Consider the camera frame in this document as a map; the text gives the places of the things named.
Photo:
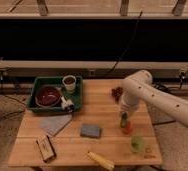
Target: green tray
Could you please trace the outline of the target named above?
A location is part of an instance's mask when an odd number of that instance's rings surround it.
[[[34,86],[31,91],[30,98],[27,101],[27,109],[33,111],[34,113],[45,113],[45,112],[58,112],[66,113],[62,108],[61,104],[57,104],[53,107],[39,107],[35,103],[35,95],[37,91],[43,85],[52,85],[62,88],[62,94],[66,100],[71,99],[75,105],[74,112],[77,112],[82,107],[82,91],[83,91],[83,82],[81,76],[76,76],[76,90],[73,94],[68,94],[62,84],[63,77],[36,77],[34,81]]]

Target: white cup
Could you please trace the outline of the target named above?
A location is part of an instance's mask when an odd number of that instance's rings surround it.
[[[73,75],[66,75],[62,79],[62,84],[69,94],[73,94],[76,88],[76,77]]]

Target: wooden table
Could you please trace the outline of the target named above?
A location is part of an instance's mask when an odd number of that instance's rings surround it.
[[[58,154],[49,164],[42,161],[35,142],[45,132],[39,128],[47,115],[35,115],[26,111],[9,158],[9,166],[94,166],[87,151],[92,151],[115,162],[116,166],[161,164],[162,158],[144,102],[131,117],[133,132],[125,135],[119,127],[119,105],[111,96],[111,89],[121,86],[121,80],[84,80],[83,107],[74,114],[73,120],[58,134],[51,138]],[[102,128],[100,139],[80,137],[83,123],[97,124]],[[147,150],[142,154],[131,152],[131,135],[144,137]]]

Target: small cup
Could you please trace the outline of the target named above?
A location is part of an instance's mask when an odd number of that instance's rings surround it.
[[[131,137],[131,151],[134,153],[144,152],[146,148],[146,141],[140,136]]]
[[[73,75],[66,75],[62,79],[62,83],[69,94],[73,94],[76,88],[76,77]]]

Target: bowl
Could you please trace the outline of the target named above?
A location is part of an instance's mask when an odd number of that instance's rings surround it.
[[[53,107],[60,99],[61,93],[55,86],[44,85],[37,91],[35,103],[40,107]]]

